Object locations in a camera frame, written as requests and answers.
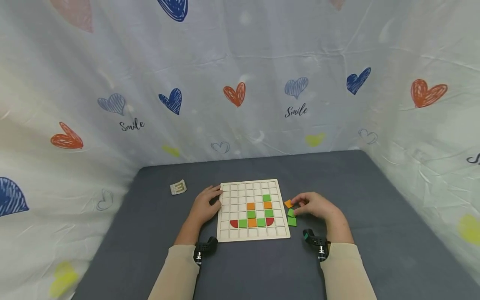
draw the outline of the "yellow heart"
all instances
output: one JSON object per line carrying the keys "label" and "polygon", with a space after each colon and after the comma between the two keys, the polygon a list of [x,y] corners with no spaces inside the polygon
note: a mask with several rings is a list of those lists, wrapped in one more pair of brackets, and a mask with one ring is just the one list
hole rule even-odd
{"label": "yellow heart", "polygon": [[55,281],[50,285],[50,296],[58,298],[78,280],[78,274],[69,262],[61,262],[55,269]]}
{"label": "yellow heart", "polygon": [[168,147],[168,146],[162,146],[162,149],[163,151],[167,152],[168,154],[170,155],[173,155],[175,157],[179,157],[180,156],[180,150],[177,149],[177,148],[171,148],[171,147]]}
{"label": "yellow heart", "polygon": [[464,215],[457,226],[458,233],[467,242],[480,245],[480,221],[472,215]]}
{"label": "yellow heart", "polygon": [[310,147],[316,147],[323,142],[324,137],[325,137],[324,132],[322,132],[321,134],[318,134],[318,135],[307,135],[307,136],[305,136],[305,142]]}

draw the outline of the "forearm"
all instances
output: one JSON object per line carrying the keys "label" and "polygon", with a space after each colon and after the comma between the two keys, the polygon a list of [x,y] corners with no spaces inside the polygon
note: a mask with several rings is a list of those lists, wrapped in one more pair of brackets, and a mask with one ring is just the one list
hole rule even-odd
{"label": "forearm", "polygon": [[193,260],[200,228],[189,219],[183,223],[148,300],[192,300],[200,269]]}
{"label": "forearm", "polygon": [[328,217],[325,218],[325,223],[327,225],[327,240],[331,243],[355,243],[347,218],[338,208],[329,212]]}
{"label": "forearm", "polygon": [[173,245],[195,245],[198,242],[201,228],[202,225],[197,221],[187,218]]}
{"label": "forearm", "polygon": [[358,248],[353,243],[332,243],[321,263],[328,300],[376,300]]}
{"label": "forearm", "polygon": [[333,209],[325,219],[330,254],[322,263],[328,300],[375,300],[372,284],[354,245],[347,218]]}

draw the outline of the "grid board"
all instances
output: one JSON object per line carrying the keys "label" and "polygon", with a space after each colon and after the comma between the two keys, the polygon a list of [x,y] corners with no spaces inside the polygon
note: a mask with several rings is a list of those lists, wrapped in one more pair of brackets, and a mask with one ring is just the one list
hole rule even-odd
{"label": "grid board", "polygon": [[219,242],[290,238],[276,179],[221,183]]}

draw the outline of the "gray table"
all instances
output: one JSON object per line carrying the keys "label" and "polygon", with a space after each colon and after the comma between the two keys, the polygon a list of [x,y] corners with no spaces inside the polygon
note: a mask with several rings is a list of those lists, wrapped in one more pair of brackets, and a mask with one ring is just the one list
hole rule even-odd
{"label": "gray table", "polygon": [[[318,191],[347,216],[379,300],[472,300],[480,289],[362,151],[264,157],[143,168],[74,300],[146,300],[196,195],[221,182],[278,179],[283,198]],[[187,192],[172,196],[181,179]],[[299,217],[291,238],[219,244],[204,259],[196,300],[323,299],[316,254]],[[216,235],[216,217],[201,240]]]}

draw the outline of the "fabric backdrop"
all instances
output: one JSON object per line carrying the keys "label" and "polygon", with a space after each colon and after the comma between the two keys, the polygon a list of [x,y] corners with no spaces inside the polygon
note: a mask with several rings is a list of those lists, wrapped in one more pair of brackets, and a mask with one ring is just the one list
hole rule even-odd
{"label": "fabric backdrop", "polygon": [[142,167],[358,147],[480,282],[479,11],[1,0],[1,298],[70,298]]}

